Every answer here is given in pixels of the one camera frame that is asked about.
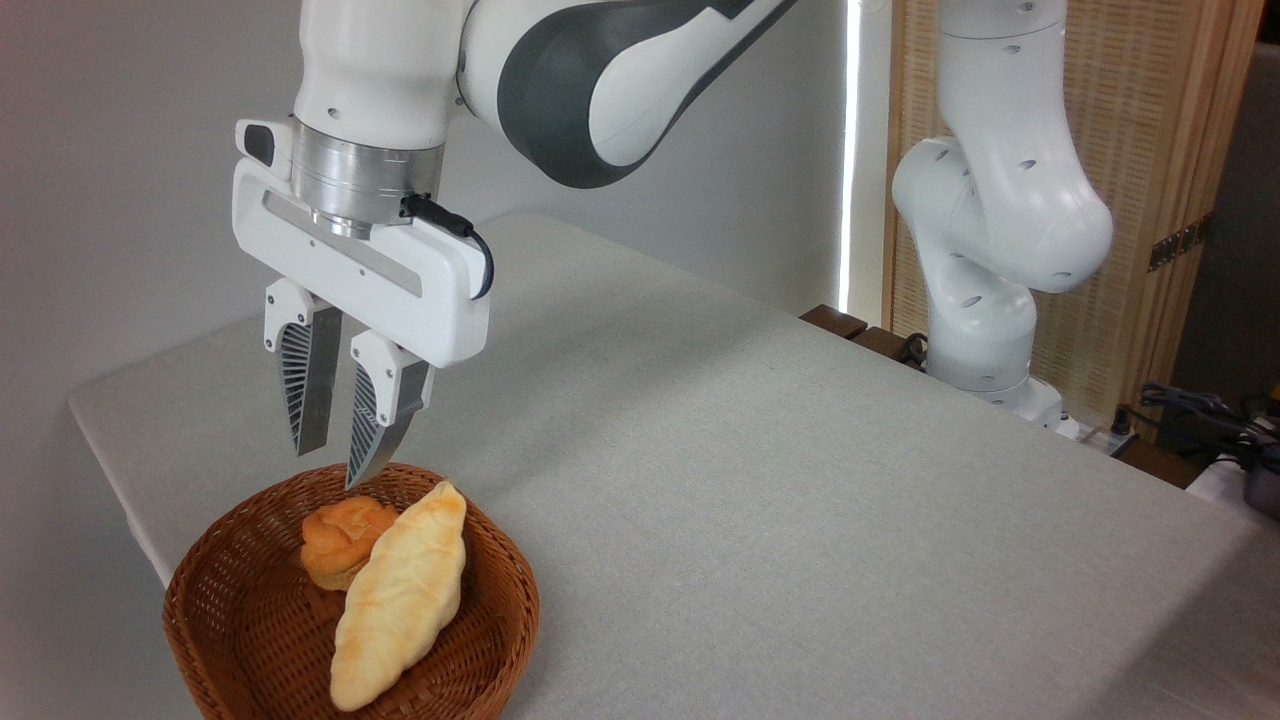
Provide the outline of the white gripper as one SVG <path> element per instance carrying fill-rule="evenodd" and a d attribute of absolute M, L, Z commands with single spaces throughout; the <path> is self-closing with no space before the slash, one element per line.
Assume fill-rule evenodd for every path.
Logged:
<path fill-rule="evenodd" d="M 238 120 L 244 159 L 232 227 L 242 250 L 284 277 L 265 290 L 262 345 L 278 360 L 297 455 L 326 445 L 343 313 L 370 328 L 349 347 L 346 488 L 353 489 L 383 471 L 426 407 L 431 365 L 452 366 L 485 347 L 490 299 L 480 292 L 492 263 L 474 242 L 420 219 L 374 225 L 362 240 L 330 232 L 291 188 L 291 141 L 289 126 Z"/>

